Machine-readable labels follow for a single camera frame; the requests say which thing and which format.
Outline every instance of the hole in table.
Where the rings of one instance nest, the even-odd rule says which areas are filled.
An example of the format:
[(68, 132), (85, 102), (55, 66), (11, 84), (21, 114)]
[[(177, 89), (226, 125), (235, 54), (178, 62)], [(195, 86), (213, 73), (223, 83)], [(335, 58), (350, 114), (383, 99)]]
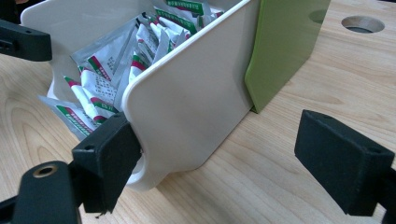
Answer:
[(361, 34), (377, 33), (385, 28), (384, 22), (367, 16), (346, 17), (341, 24), (348, 30)]

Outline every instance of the green plastic part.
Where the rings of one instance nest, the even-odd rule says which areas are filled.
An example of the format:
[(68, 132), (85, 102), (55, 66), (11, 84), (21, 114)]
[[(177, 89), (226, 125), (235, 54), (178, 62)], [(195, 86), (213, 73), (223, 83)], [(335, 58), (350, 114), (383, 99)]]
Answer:
[(330, 0), (262, 0), (245, 75), (259, 113), (309, 58)]

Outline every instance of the wooden table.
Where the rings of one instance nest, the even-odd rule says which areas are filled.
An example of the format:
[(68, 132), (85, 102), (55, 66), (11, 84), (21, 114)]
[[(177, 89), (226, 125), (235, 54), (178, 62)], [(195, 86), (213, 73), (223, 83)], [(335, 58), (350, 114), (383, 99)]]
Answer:
[[(341, 20), (354, 15), (386, 27), (369, 35), (348, 31)], [(29, 168), (72, 160), (77, 138), (36, 98), (50, 82), (47, 63), (0, 56), (0, 201), (18, 192)], [(111, 215), (80, 209), (83, 223), (378, 223), (383, 208), (373, 217), (344, 215), (294, 157), (303, 109), (396, 151), (396, 4), (333, 0), (311, 58), (202, 167), (171, 174), (147, 192), (125, 189)]]

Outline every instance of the metal screw hole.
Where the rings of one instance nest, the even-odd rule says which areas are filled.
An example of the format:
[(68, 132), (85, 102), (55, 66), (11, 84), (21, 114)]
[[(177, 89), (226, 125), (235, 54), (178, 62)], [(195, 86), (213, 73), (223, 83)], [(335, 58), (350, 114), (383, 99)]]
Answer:
[(33, 173), (33, 176), (35, 178), (42, 178), (49, 175), (53, 175), (57, 170), (58, 170), (58, 166), (51, 164), (36, 169), (35, 172)]
[(84, 147), (85, 150), (91, 150), (91, 149), (95, 149), (94, 145), (87, 145)]

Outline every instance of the white plastic container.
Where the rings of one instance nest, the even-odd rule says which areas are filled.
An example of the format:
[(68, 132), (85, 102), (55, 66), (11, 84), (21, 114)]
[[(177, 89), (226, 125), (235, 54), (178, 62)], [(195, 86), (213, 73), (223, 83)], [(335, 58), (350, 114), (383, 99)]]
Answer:
[[(143, 148), (128, 182), (135, 190), (201, 166), (252, 107), (244, 75), (260, 1), (209, 3), (226, 13), (152, 65), (123, 94), (123, 110)], [(63, 79), (78, 78), (70, 55), (144, 11), (153, 11), (149, 0), (47, 0), (26, 9), (22, 25), (51, 35), (48, 96), (76, 101)]]

